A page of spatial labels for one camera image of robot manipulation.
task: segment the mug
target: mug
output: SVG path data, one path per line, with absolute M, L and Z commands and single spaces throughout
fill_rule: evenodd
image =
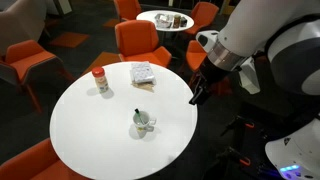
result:
M 150 117 L 149 114 L 145 111 L 140 111 L 140 116 L 135 113 L 133 115 L 133 123 L 136 128 L 141 130 L 153 130 L 153 127 L 150 125 L 155 125 L 157 120 L 154 117 Z

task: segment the small table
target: small table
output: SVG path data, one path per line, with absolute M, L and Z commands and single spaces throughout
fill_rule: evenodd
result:
M 179 27 L 179 28 L 160 28 L 156 26 L 156 29 L 158 31 L 163 31 L 163 35 L 162 35 L 162 42 L 164 40 L 165 37 L 165 32 L 179 32 L 179 31 L 184 31 L 187 30 L 189 28 L 191 28 L 194 24 L 194 21 L 191 17 L 189 17 L 188 15 L 179 13 L 179 12 L 174 12 L 174 11 L 165 11 L 165 10 L 153 10 L 153 11 L 145 11 L 140 13 L 137 16 L 137 20 L 147 20 L 147 21 L 151 21 L 156 25 L 156 20 L 155 17 L 157 14 L 168 14 L 168 15 L 176 15 L 179 14 L 181 17 L 185 17 L 187 19 L 187 25 L 186 27 Z
M 131 85 L 131 63 L 104 66 L 109 90 L 98 93 L 88 73 L 58 100 L 50 122 L 52 145 L 72 170 L 92 179 L 138 179 L 174 161 L 191 140 L 197 106 L 189 86 L 175 73 L 151 64 L 154 92 Z M 133 124 L 134 109 L 157 118 L 153 132 Z

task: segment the table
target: table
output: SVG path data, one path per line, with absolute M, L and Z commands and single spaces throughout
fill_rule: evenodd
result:
M 184 31 L 184 30 L 187 30 L 189 28 L 191 28 L 194 24 L 194 21 L 191 17 L 189 17 L 188 15 L 185 15 L 185 14 L 182 14 L 182 13 L 179 13 L 179 12 L 174 12 L 174 11 L 166 11 L 166 10 L 153 10 L 153 11 L 145 11 L 145 12 L 142 12 L 140 13 L 138 16 L 137 16 L 137 20 L 147 20 L 147 21 L 151 21 L 153 22 L 154 24 L 156 23 L 155 22 L 155 16 L 157 14 L 169 14 L 169 15 L 175 15 L 175 14 L 179 14 L 181 17 L 185 17 L 187 19 L 187 25 L 186 27 L 179 27 L 179 28 L 160 28 L 160 27 L 157 27 L 156 26 L 156 29 L 158 31 L 162 31 L 163 34 L 162 34 L 162 42 L 164 40 L 164 37 L 165 37 L 165 32 L 179 32 L 179 31 Z
M 98 93 L 91 73 L 60 97 L 50 122 L 50 138 L 59 158 L 92 179 L 138 179 L 174 161 L 191 140 L 197 106 L 189 86 L 175 73 L 151 64 L 154 92 L 131 85 L 131 63 L 104 66 L 109 90 Z M 153 132 L 134 127 L 134 109 L 157 118 Z

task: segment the chair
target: chair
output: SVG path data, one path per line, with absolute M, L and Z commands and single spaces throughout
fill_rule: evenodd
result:
M 159 38 L 152 22 L 126 21 L 117 24 L 115 31 L 121 61 L 149 61 L 168 67 L 171 54 L 163 46 L 158 47 Z
M 116 7 L 119 22 L 121 20 L 135 20 L 141 13 L 141 7 L 138 0 L 113 0 Z
M 87 180 L 68 168 L 55 153 L 50 138 L 32 146 L 0 166 L 2 180 Z
M 18 87 L 26 88 L 39 113 L 42 108 L 30 83 L 49 72 L 59 72 L 68 80 L 74 78 L 64 67 L 62 60 L 43 49 L 34 40 L 27 40 L 8 47 L 5 61 L 0 61 L 0 78 Z
M 184 32 L 195 36 L 201 28 L 209 26 L 212 23 L 218 11 L 219 8 L 212 3 L 198 2 L 191 11 L 191 18 L 194 21 L 194 25 Z
M 191 71 L 193 72 L 191 79 L 189 81 L 189 86 L 191 87 L 193 82 L 197 79 L 197 73 L 195 73 L 203 60 L 206 58 L 207 53 L 204 51 L 200 43 L 196 40 L 191 40 L 188 45 L 186 53 L 186 61 L 180 67 L 179 72 L 182 73 L 185 64 L 187 63 Z M 231 94 L 231 88 L 229 86 L 229 79 L 226 77 L 222 81 L 216 83 L 213 86 L 213 90 L 217 95 Z

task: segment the red lid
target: red lid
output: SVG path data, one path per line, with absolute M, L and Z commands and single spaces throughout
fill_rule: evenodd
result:
M 101 77 L 104 76 L 104 69 L 102 67 L 95 67 L 91 71 L 94 77 Z

